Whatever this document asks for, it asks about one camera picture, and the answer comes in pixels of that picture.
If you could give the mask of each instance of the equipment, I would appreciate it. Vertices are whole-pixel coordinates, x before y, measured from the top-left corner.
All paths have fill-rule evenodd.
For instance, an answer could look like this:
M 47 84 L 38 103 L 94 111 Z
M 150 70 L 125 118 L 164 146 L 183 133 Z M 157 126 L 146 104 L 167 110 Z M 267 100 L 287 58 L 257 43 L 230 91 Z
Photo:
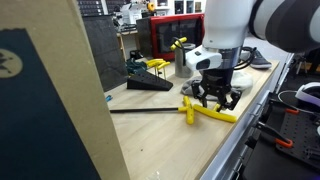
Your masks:
M 257 38 L 288 52 L 315 49 L 320 47 L 320 0 L 210 0 L 204 27 L 202 45 L 186 54 L 190 69 L 203 70 L 202 81 L 195 86 L 201 85 L 205 92 L 194 96 L 204 107 L 208 94 L 216 96 L 218 112 L 233 110 L 241 92 L 233 91 L 231 102 L 226 94 L 231 92 L 231 77 L 248 28 Z
M 295 97 L 320 108 L 320 83 L 312 82 L 302 85 L 297 91 Z
M 173 37 L 186 37 L 187 43 L 201 45 L 204 34 L 203 18 L 203 13 L 193 13 L 138 19 L 141 53 L 147 59 L 163 58 L 170 61 L 175 58 L 170 49 Z
M 183 97 L 183 107 L 175 108 L 144 108 L 144 109 L 115 109 L 110 110 L 110 113 L 127 113 L 127 112 L 154 112 L 154 111 L 178 111 L 187 112 L 187 124 L 194 123 L 194 110 L 188 96 Z
M 257 129 L 260 129 L 262 132 L 269 134 L 270 136 L 275 137 L 275 142 L 277 144 L 279 144 L 280 146 L 285 147 L 285 148 L 292 148 L 293 141 L 291 139 L 283 137 L 278 131 L 276 131 L 272 127 L 270 127 L 260 121 L 258 121 L 254 125 L 254 127 L 256 127 Z
M 125 24 L 136 24 L 137 19 L 141 19 L 141 9 L 145 8 L 144 4 L 125 4 L 121 7 L 122 19 Z

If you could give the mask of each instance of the wooden table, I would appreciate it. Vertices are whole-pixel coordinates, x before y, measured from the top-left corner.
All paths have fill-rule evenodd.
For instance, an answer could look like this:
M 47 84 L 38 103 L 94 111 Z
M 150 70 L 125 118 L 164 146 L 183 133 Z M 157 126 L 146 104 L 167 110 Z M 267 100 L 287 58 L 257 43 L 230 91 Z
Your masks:
M 254 86 L 244 91 L 233 111 L 246 112 L 265 82 L 272 77 L 278 61 L 270 61 L 269 70 L 246 68 Z M 182 84 L 187 80 L 174 76 L 174 66 L 167 69 L 167 79 L 174 84 L 168 92 L 127 90 L 126 84 L 105 94 L 112 95 L 109 109 L 160 108 L 183 106 Z M 190 97 L 193 104 L 200 104 Z M 186 124 L 186 113 L 151 112 L 111 114 L 131 179 L 199 178 L 215 157 L 237 123 L 228 123 L 195 112 L 195 123 Z

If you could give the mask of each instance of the pegboard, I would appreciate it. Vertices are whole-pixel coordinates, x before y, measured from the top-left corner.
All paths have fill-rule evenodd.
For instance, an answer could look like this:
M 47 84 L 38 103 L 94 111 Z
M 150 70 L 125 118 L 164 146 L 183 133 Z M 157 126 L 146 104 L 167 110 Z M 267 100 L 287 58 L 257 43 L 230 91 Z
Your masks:
M 315 152 L 320 152 L 320 136 L 317 133 L 317 121 L 311 120 L 310 114 L 286 113 L 280 134 L 293 141 L 292 148 L 277 145 L 277 149 L 320 170 L 320 159 Z

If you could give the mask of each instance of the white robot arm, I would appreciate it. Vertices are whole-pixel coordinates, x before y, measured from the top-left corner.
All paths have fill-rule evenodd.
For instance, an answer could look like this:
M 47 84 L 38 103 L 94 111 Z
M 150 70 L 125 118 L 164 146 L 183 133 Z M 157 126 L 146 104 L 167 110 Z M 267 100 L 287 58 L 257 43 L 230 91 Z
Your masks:
M 210 0 L 204 17 L 202 45 L 186 54 L 192 70 L 203 70 L 203 95 L 195 98 L 206 107 L 208 94 L 218 97 L 221 109 L 236 106 L 241 92 L 231 91 L 231 78 L 250 29 L 257 38 L 288 52 L 320 47 L 320 0 Z

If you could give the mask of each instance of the yellow handle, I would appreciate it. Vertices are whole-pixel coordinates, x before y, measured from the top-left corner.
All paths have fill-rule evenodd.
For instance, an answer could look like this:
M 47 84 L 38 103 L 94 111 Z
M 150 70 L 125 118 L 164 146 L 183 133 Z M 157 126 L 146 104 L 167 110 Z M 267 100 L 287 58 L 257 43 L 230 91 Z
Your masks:
M 215 107 L 213 108 L 213 110 L 209 110 L 208 108 L 205 108 L 205 107 L 202 107 L 198 104 L 195 104 L 195 105 L 193 105 L 193 109 L 196 111 L 199 111 L 202 114 L 205 114 L 209 117 L 215 118 L 215 119 L 219 119 L 219 120 L 223 120 L 223 121 L 227 121 L 227 122 L 232 122 L 232 123 L 237 121 L 236 116 L 217 112 L 217 109 L 219 108 L 219 106 L 220 106 L 219 104 L 216 104 Z
M 181 43 L 184 43 L 184 42 L 187 41 L 187 38 L 186 38 L 186 37 L 182 37 L 182 38 L 180 38 L 179 40 L 180 40 Z M 174 51 L 177 46 L 178 46 L 178 47 L 181 47 L 181 44 L 179 43 L 179 41 L 175 41 L 174 44 L 172 44 L 172 45 L 170 46 L 171 51 Z
M 168 66 L 169 64 L 170 64 L 170 62 L 162 63 L 157 67 L 157 69 L 160 70 L 160 69 L 164 68 L 165 66 Z
M 194 123 L 194 110 L 192 108 L 192 104 L 191 104 L 188 96 L 183 97 L 183 103 L 185 106 L 179 107 L 178 111 L 180 111 L 180 112 L 187 111 L 187 124 L 191 125 Z
M 155 66 L 158 66 L 158 65 L 165 63 L 165 62 L 166 61 L 163 59 L 152 59 L 152 60 L 147 61 L 146 64 L 148 67 L 155 67 Z

